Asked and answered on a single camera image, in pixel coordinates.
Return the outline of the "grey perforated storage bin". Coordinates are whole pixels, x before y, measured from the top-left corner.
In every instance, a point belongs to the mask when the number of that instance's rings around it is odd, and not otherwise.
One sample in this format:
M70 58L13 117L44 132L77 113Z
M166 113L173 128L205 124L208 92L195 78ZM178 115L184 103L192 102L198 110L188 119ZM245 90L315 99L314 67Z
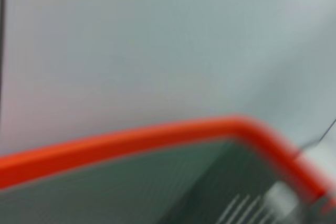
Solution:
M118 158L0 193L0 224L336 224L327 196L235 142Z

